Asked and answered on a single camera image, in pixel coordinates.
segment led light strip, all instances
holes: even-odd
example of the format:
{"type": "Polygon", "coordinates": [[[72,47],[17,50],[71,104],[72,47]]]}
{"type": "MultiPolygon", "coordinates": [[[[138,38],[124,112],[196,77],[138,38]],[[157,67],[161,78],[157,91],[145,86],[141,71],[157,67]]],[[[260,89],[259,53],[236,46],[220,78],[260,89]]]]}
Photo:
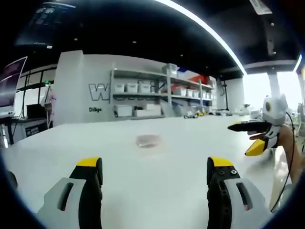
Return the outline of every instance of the led light strip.
{"type": "Polygon", "coordinates": [[[294,72],[296,72],[296,70],[297,70],[298,67],[300,66],[301,60],[302,60],[302,54],[300,54],[299,59],[298,59],[297,62],[296,62],[295,68],[294,68],[294,70],[293,70],[294,72]]]}
{"type": "Polygon", "coordinates": [[[244,69],[242,63],[239,61],[235,53],[232,51],[232,49],[227,45],[227,43],[203,20],[201,20],[198,16],[187,10],[186,8],[178,5],[177,3],[171,1],[171,0],[154,0],[159,3],[162,3],[164,5],[167,5],[180,13],[184,14],[188,18],[192,19],[194,22],[198,23],[201,27],[203,27],[206,31],[208,31],[223,47],[224,49],[230,54],[230,56],[233,58],[233,60],[236,62],[237,66],[240,68],[240,70],[243,72],[244,75],[248,75],[246,70],[244,69]]]}

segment metal shelving unit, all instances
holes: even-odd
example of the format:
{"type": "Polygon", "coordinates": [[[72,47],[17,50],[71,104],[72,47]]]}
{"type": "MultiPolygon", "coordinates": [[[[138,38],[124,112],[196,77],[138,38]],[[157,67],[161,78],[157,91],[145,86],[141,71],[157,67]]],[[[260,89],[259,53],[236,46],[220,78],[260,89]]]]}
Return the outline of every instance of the metal shelving unit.
{"type": "MultiPolygon", "coordinates": [[[[212,86],[201,83],[201,80],[198,82],[188,81],[184,79],[179,79],[175,77],[170,77],[170,75],[163,74],[162,72],[148,72],[141,70],[130,70],[130,69],[117,69],[113,64],[111,70],[111,80],[110,80],[110,101],[109,103],[113,105],[113,99],[115,97],[155,97],[157,100],[161,98],[167,97],[168,104],[172,104],[172,98],[174,99],[184,99],[184,100],[196,100],[200,101],[201,110],[203,110],[203,101],[211,101],[211,99],[203,99],[202,94],[203,90],[211,91],[213,89],[212,86]],[[116,93],[114,92],[115,79],[139,79],[139,80],[153,80],[155,81],[155,93],[116,93]],[[199,98],[180,96],[172,94],[171,87],[167,87],[166,93],[158,93],[159,91],[159,83],[164,82],[167,85],[179,84],[182,86],[186,86],[188,88],[197,88],[199,91],[199,98]]],[[[139,120],[139,119],[147,119],[147,118],[162,118],[164,115],[157,117],[118,117],[116,120],[139,120]]]]}

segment window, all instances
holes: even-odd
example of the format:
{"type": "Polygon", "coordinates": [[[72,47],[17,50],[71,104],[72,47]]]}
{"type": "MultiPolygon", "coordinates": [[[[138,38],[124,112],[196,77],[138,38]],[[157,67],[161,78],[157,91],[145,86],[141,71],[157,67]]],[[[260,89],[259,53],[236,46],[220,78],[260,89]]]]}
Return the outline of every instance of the window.
{"type": "Polygon", "coordinates": [[[271,96],[267,73],[243,76],[244,102],[255,109],[262,108],[266,96],[271,96]]]}
{"type": "Polygon", "coordinates": [[[280,93],[286,95],[289,108],[297,110],[298,103],[302,103],[302,94],[299,79],[295,72],[277,73],[280,93]]]}

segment robotic hand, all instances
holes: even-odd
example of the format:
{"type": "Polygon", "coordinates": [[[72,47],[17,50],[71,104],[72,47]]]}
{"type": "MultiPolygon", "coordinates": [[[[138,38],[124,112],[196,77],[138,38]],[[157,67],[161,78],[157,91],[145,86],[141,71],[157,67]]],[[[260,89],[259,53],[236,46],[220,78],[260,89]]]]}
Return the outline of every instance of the robotic hand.
{"type": "Polygon", "coordinates": [[[268,148],[277,148],[277,141],[281,126],[286,120],[288,109],[286,97],[266,97],[263,105],[263,115],[247,122],[238,122],[228,127],[236,132],[247,131],[248,135],[265,133],[257,139],[246,151],[246,156],[261,155],[268,148]]]}

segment table surface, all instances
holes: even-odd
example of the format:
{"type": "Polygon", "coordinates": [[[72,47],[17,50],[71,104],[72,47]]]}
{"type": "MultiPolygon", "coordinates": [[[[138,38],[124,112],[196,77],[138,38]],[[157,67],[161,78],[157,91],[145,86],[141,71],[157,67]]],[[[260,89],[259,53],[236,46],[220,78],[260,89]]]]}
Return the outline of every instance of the table surface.
{"type": "Polygon", "coordinates": [[[82,158],[99,156],[104,228],[202,229],[208,224],[209,156],[230,160],[269,205],[273,163],[267,156],[246,157],[252,142],[247,133],[227,129],[248,119],[204,116],[61,125],[18,142],[3,157],[33,212],[42,207],[44,194],[69,177],[82,158]],[[139,148],[135,139],[143,134],[159,135],[162,141],[154,148],[139,148]]]}

